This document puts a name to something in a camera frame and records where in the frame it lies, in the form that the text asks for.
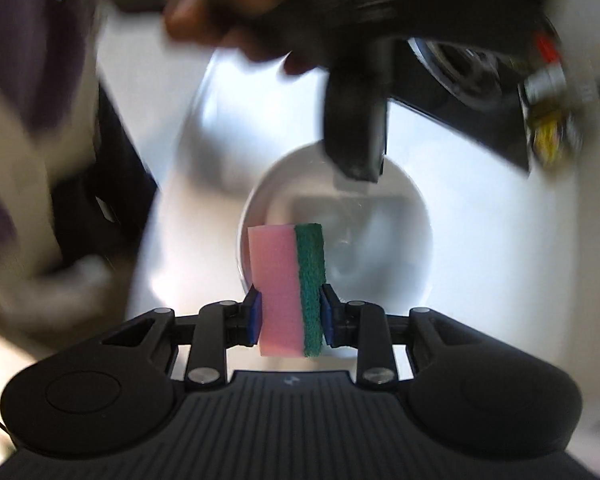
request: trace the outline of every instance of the metal bowl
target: metal bowl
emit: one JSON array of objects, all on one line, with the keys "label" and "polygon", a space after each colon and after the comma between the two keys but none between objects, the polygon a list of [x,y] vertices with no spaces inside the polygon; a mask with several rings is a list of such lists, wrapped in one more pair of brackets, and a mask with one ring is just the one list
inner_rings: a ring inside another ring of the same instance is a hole
[{"label": "metal bowl", "polygon": [[238,267],[251,286],[247,229],[316,222],[324,234],[327,280],[343,301],[404,314],[430,290],[432,230],[420,191],[391,160],[378,184],[345,180],[320,143],[275,163],[251,191],[238,226]]}]

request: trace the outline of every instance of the pink sponge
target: pink sponge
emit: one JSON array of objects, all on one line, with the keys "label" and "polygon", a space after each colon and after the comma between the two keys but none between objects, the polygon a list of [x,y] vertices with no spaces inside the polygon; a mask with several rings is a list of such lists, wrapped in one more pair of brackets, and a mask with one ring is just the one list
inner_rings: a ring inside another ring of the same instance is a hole
[{"label": "pink sponge", "polygon": [[262,294],[260,353],[303,357],[304,328],[293,225],[249,227],[253,285]]}]

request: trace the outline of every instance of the black device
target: black device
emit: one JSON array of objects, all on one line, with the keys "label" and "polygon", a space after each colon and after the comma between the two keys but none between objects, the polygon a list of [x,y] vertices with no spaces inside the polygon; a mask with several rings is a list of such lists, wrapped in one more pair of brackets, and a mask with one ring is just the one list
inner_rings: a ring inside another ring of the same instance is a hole
[{"label": "black device", "polygon": [[[126,12],[162,7],[162,0],[112,1]],[[297,52],[329,70],[325,152],[344,175],[370,182],[377,182],[382,173],[387,100],[394,94],[400,100],[400,86],[404,86],[393,82],[397,42],[418,38],[525,57],[534,34],[545,23],[546,1],[285,0],[271,12],[248,20],[234,12],[227,0],[210,0],[219,20],[250,27],[273,51]],[[519,124],[519,107],[516,112]],[[498,126],[497,120],[489,120]],[[524,152],[522,127],[520,137]]]},{"label": "black device", "polygon": [[[321,290],[346,371],[237,371],[261,302],[158,308],[18,373],[0,408],[17,452],[0,480],[594,478],[564,449],[582,409],[558,368],[427,308],[388,316]],[[414,378],[399,381],[392,345]],[[183,381],[170,379],[190,345]]]}]

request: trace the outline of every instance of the pink and green sponge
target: pink and green sponge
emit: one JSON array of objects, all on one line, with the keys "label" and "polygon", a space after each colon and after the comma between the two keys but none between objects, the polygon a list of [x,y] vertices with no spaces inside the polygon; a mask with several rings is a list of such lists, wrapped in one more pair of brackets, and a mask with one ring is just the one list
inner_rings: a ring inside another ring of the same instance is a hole
[{"label": "pink and green sponge", "polygon": [[316,357],[322,349],[320,287],[326,282],[320,224],[249,227],[253,285],[262,295],[260,353]]}]

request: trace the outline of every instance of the red object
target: red object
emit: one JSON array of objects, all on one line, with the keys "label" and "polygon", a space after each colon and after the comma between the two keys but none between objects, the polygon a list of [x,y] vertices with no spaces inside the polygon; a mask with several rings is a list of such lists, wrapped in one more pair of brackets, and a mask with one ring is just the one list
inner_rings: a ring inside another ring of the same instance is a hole
[{"label": "red object", "polygon": [[558,52],[554,40],[544,32],[538,32],[536,34],[536,47],[545,63],[548,64],[561,60],[560,52]]}]

